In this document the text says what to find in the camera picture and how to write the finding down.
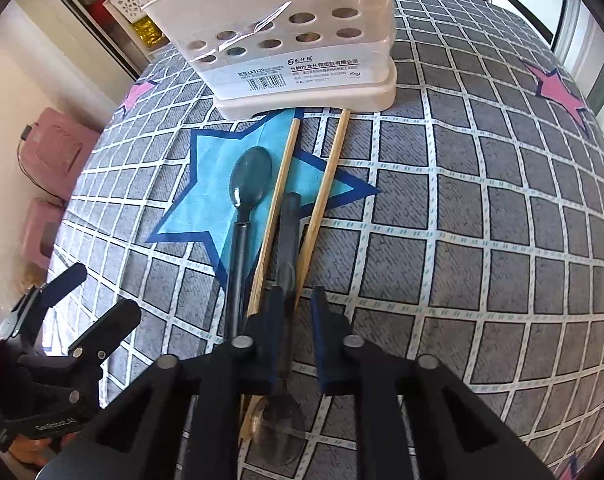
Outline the person's hand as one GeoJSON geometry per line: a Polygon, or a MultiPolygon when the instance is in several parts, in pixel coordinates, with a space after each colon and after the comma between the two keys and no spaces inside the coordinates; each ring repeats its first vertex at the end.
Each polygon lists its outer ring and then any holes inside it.
{"type": "Polygon", "coordinates": [[[72,432],[60,438],[31,440],[19,434],[8,448],[6,456],[21,465],[42,468],[54,458],[56,448],[63,448],[77,435],[72,432]]]}

